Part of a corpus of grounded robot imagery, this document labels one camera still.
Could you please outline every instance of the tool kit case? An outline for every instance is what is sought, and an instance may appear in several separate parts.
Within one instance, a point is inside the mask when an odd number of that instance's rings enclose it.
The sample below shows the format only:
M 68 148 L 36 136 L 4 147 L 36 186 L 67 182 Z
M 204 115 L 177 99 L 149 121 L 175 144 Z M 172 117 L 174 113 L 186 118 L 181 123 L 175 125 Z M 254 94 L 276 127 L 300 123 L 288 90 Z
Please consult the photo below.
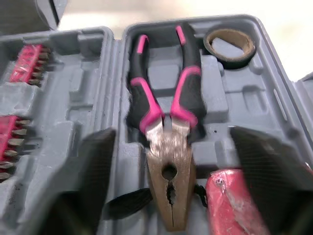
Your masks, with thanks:
M 313 75 L 289 81 L 262 25 L 246 15 L 140 23 L 115 40 L 109 28 L 50 31 L 0 37 L 0 116 L 30 120 L 12 176 L 0 183 L 0 234 L 14 234 L 28 219 L 47 180 L 68 158 L 77 155 L 80 140 L 108 127 L 117 130 L 107 201 L 148 188 L 146 142 L 127 125 L 129 57 L 140 34 L 149 37 L 148 76 L 165 115 L 169 115 L 181 71 L 181 48 L 175 27 L 188 22 L 201 53 L 201 91 L 207 114 L 205 136 L 192 143 L 197 183 L 205 186 L 217 169 L 240 168 L 229 126 L 266 132 L 292 147 L 300 161 L 313 163 Z M 241 69 L 226 70 L 204 47 L 212 28 L 231 28 L 249 35 L 256 52 Z M 40 86 L 10 83 L 23 46 L 51 49 Z M 223 40 L 212 45 L 232 57 L 240 50 Z M 165 235 L 156 206 L 121 220 L 100 221 L 98 235 Z M 185 232 L 212 234 L 206 210 L 194 196 Z

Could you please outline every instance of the pliers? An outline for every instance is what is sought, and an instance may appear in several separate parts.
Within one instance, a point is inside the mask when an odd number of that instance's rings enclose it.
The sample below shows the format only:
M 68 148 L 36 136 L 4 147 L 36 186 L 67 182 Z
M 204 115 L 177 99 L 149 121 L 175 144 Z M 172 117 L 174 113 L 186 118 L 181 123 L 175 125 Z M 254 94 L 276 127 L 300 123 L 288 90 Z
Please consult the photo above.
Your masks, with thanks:
M 196 181 L 190 130 L 202 122 L 206 106 L 201 95 L 201 58 L 193 29 L 188 23 L 176 27 L 182 49 L 182 71 L 179 76 L 169 116 L 172 131 L 163 130 L 165 114 L 150 87 L 147 75 L 149 38 L 140 35 L 130 57 L 128 89 L 129 126 L 139 129 L 150 142 L 146 153 L 150 189 L 168 231 L 186 227 L 191 197 Z

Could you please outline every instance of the pink and black handle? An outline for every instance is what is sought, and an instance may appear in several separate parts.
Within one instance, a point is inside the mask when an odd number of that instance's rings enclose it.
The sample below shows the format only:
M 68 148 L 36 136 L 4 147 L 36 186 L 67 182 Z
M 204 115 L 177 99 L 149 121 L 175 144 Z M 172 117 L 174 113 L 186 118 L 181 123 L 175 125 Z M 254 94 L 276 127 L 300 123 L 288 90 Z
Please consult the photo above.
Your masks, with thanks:
M 126 118 L 130 126 L 139 129 L 143 134 L 146 134 L 147 127 L 160 117 L 164 118 L 164 113 L 153 95 L 147 75 L 148 46 L 148 36 L 140 35 L 130 58 L 129 90 L 132 95 Z
M 188 23 L 176 27 L 183 58 L 170 116 L 195 127 L 206 115 L 206 106 L 201 94 L 201 57 L 193 29 Z
M 201 95 L 201 59 L 193 29 L 187 23 L 176 27 L 182 48 L 183 68 L 173 99 L 170 115 L 195 127 L 206 115 Z M 146 134 L 147 127 L 160 117 L 164 118 L 150 87 L 147 75 L 147 52 L 149 39 L 139 36 L 130 58 L 129 90 L 130 109 L 127 123 Z

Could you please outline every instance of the pliers head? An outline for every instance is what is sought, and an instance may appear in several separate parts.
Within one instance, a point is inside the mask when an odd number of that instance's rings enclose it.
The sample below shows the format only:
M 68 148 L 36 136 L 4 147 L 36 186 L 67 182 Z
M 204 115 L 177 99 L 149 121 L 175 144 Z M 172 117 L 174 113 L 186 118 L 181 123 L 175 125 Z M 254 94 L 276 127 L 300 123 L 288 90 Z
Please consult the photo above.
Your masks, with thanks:
M 159 132 L 147 152 L 150 188 L 168 231 L 186 228 L 196 181 L 191 146 L 181 132 Z

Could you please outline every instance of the metal bit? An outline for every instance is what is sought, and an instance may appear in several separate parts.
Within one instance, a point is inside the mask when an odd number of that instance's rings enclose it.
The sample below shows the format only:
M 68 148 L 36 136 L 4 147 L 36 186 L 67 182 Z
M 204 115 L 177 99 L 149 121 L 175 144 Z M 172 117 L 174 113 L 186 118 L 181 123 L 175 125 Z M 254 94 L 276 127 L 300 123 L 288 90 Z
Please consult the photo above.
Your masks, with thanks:
M 0 162 L 0 169 L 8 169 L 14 166 L 11 162 Z
M 45 60 L 37 60 L 37 63 L 38 63 L 38 64 L 44 64 L 44 63 L 45 63 Z
M 12 133 L 15 135 L 24 136 L 26 135 L 27 130 L 26 129 L 13 130 Z
M 43 47 L 43 48 L 41 49 L 41 52 L 50 53 L 51 50 L 50 50 L 50 48 Z
M 48 53 L 44 52 L 44 53 L 40 53 L 38 58 L 40 59 L 48 59 L 49 58 L 49 55 Z
M 43 76 L 43 74 L 41 72 L 33 72 L 32 75 L 35 78 L 41 78 Z
M 40 85 L 40 80 L 39 79 L 29 79 L 28 81 L 29 85 Z
M 29 125 L 30 124 L 30 120 L 17 120 L 15 122 L 15 124 L 17 124 L 17 125 Z
M 20 146 L 24 142 L 24 139 L 9 139 L 8 144 L 11 146 Z
M 42 71 L 42 70 L 44 70 L 44 68 L 43 68 L 42 66 L 36 66 L 34 69 L 37 70 L 37 71 Z
M 4 152 L 4 155 L 6 156 L 6 157 L 15 157 L 15 156 L 17 156 L 17 151 L 15 151 L 15 150 L 6 150 L 5 152 Z
M 11 175 L 9 173 L 0 172 L 0 180 L 6 180 L 6 179 L 8 179 L 10 177 L 11 177 Z

